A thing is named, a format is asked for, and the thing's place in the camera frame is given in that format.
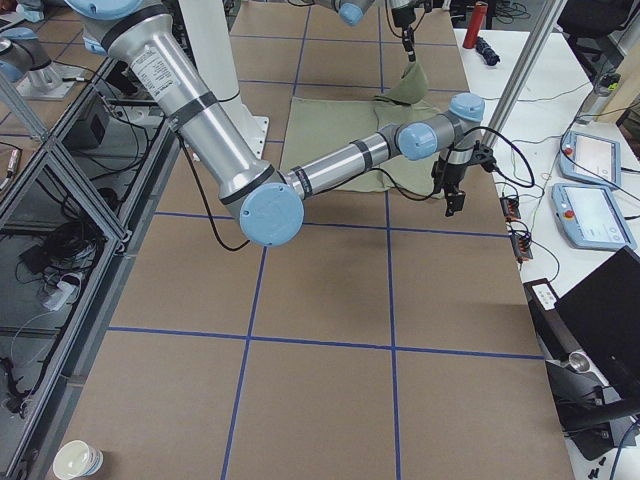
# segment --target white table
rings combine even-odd
[[[495,67],[487,66],[475,50],[462,48],[465,30],[456,30],[455,33],[469,87],[473,93],[487,99],[484,117],[484,124],[486,125],[491,119],[498,104],[497,99],[507,84],[512,69],[520,56],[528,33],[496,30],[480,33],[500,56],[501,61]],[[591,84],[588,83],[587,76],[576,61],[563,36],[559,33],[553,33],[549,37],[547,45],[520,94],[520,100],[551,98],[576,88],[576,91],[553,100],[519,101],[514,107],[502,133],[511,140],[539,141],[550,136],[559,137],[564,133],[574,118],[582,100],[589,93]],[[638,169],[639,164],[636,157],[615,124],[592,122],[585,127],[574,126],[573,129],[619,141],[621,144],[622,165]],[[571,247],[556,221],[550,199],[551,186],[560,182],[573,183],[563,178],[557,165],[554,166],[559,148],[559,139],[551,138],[537,145],[518,143],[518,146],[531,163],[537,184],[544,184],[547,174],[551,174],[545,195],[537,208],[537,213],[535,213],[535,224],[534,212],[538,205],[538,200],[527,197],[521,198],[520,211],[522,221],[530,228],[533,225],[533,239],[551,250],[560,260],[560,273],[553,282],[553,287],[562,296],[601,265],[613,252],[578,250]],[[510,148],[499,141],[494,148],[494,152],[500,169],[506,175],[513,177],[514,167],[511,163]],[[517,158],[516,172],[519,177],[527,178],[525,167]],[[502,181],[497,175],[495,179],[496,182]],[[640,195],[640,175],[623,174],[622,186],[631,193]],[[497,186],[499,192],[502,191],[502,188],[502,185]],[[520,194],[540,194],[539,189],[519,190]],[[507,187],[505,192],[507,194],[513,193],[513,190]],[[614,193],[614,196],[625,215],[640,214],[639,202],[621,192]],[[636,240],[640,240],[640,219],[630,221],[629,226]],[[524,263],[521,271],[522,281],[526,282],[543,277],[552,278],[556,271],[555,261],[548,253],[536,245],[532,248],[534,259]],[[597,461],[586,461],[570,440],[567,441],[567,449],[569,450],[576,479],[582,480],[586,478],[591,469],[596,467],[600,468],[599,479],[609,478],[615,451],[607,455],[605,466],[600,467],[597,465]],[[640,472],[640,448],[625,448],[620,458],[615,479],[636,480],[638,472]]]

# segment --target paper cup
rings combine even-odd
[[[82,440],[74,440],[62,447],[53,460],[53,473],[60,480],[93,475],[102,465],[102,452]]]

